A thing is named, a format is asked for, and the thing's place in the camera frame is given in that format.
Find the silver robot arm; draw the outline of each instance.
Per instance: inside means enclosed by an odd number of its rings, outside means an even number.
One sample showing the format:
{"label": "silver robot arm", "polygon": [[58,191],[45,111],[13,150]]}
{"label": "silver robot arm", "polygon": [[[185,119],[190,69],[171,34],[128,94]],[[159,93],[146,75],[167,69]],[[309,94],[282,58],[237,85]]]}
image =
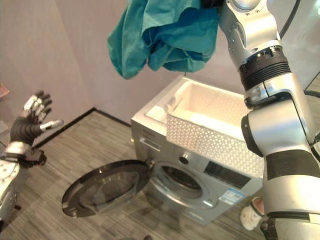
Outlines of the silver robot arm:
{"label": "silver robot arm", "polygon": [[310,144],[315,126],[267,0],[225,0],[220,27],[252,111],[241,128],[248,148],[263,156],[267,240],[320,238],[320,164]]}
{"label": "silver robot arm", "polygon": [[62,120],[42,123],[50,113],[50,95],[39,91],[26,102],[10,131],[10,143],[0,156],[0,232],[16,207],[17,197],[27,179],[27,168],[44,165],[47,157],[32,149],[35,138],[63,125]]}

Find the laundry basket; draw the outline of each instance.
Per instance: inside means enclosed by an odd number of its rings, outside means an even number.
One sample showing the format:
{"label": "laundry basket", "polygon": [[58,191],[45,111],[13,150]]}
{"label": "laundry basket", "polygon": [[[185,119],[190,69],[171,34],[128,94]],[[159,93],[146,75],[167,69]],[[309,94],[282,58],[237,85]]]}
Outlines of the laundry basket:
{"label": "laundry basket", "polygon": [[195,81],[184,83],[165,106],[166,139],[215,162],[262,177],[264,160],[249,151],[241,119],[249,110],[241,94]]}

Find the open washing machine door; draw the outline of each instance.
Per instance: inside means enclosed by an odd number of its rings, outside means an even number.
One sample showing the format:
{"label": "open washing machine door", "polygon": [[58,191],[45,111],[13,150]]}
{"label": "open washing machine door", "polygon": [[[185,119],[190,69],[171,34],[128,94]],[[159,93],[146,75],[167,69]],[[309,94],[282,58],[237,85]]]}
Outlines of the open washing machine door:
{"label": "open washing machine door", "polygon": [[62,210],[75,218],[106,213],[133,199],[149,179],[150,169],[143,161],[106,164],[83,175],[65,191]]}

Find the teal towel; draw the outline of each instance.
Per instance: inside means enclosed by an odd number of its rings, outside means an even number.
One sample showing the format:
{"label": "teal towel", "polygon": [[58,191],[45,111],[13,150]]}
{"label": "teal towel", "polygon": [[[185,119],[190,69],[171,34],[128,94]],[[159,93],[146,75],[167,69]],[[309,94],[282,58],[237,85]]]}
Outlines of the teal towel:
{"label": "teal towel", "polygon": [[111,62],[125,79],[144,67],[195,72],[215,51],[219,15],[201,0],[129,0],[109,35]]}

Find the front-loading washing machine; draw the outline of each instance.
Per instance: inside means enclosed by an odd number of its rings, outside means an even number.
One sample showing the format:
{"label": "front-loading washing machine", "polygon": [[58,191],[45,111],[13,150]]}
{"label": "front-loading washing machine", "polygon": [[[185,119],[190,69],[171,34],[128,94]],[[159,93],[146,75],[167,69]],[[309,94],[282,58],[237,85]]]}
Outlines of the front-loading washing machine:
{"label": "front-loading washing machine", "polygon": [[[202,87],[218,91],[218,98],[209,99],[210,107],[216,109],[216,131],[208,133],[201,125],[200,130],[188,125],[188,131],[183,128],[185,123],[168,117],[168,109],[186,99],[181,93],[186,84],[195,85],[200,93]],[[193,103],[198,104],[198,99],[196,96]],[[263,158],[231,132],[241,133],[246,112],[241,95],[178,77],[131,119],[137,159],[109,163],[80,177],[62,198],[63,212],[71,217],[106,213],[143,190],[151,204],[159,201],[180,215],[208,224],[262,187]],[[228,121],[239,124],[223,125]]]}

